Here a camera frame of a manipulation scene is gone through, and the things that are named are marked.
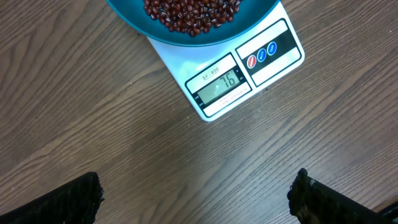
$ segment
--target scale display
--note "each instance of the scale display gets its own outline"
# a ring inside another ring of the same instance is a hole
[[[206,117],[213,116],[252,90],[232,54],[205,68],[185,86]]]
[[[210,102],[211,100],[219,97],[228,90],[234,88],[239,84],[238,76],[234,70],[230,70],[225,75],[217,78],[210,85],[206,86],[198,92],[199,97],[204,102],[204,104]]]

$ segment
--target red button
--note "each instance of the red button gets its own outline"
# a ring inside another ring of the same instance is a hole
[[[248,58],[248,68],[254,68],[257,63],[257,58],[256,56],[252,55]]]

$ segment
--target digital kitchen scale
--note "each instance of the digital kitchen scale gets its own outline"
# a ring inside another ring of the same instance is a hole
[[[281,2],[254,28],[222,44],[178,47],[148,39],[205,121],[288,74],[305,56]]]

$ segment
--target wood grain surface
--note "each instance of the wood grain surface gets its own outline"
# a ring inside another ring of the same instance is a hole
[[[88,171],[96,223],[298,223],[301,167],[369,208],[398,195],[398,1],[283,4],[304,64],[205,123],[105,1],[0,0],[0,214]]]

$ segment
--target digital reading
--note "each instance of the digital reading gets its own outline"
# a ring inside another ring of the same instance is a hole
[[[230,70],[224,75],[220,76],[208,86],[204,87],[198,92],[199,97],[202,99],[204,104],[207,104],[211,100],[217,98],[228,90],[232,89],[234,86],[239,84],[239,78],[234,72]]]

